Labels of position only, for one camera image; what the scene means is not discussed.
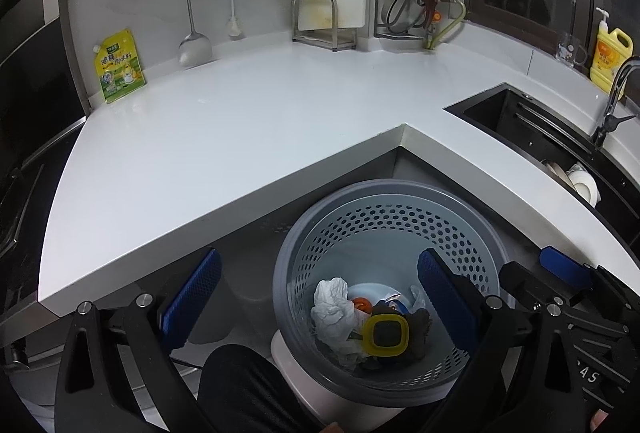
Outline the person's left hand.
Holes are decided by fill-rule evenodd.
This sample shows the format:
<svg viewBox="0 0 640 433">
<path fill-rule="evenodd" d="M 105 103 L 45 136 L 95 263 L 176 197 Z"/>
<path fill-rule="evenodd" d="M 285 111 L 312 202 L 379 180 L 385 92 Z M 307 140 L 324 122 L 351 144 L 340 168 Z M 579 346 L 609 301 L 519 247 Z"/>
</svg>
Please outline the person's left hand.
<svg viewBox="0 0 640 433">
<path fill-rule="evenodd" d="M 594 432 L 600 427 L 600 424 L 608 417 L 608 413 L 599 409 L 590 420 L 590 431 Z"/>
</svg>

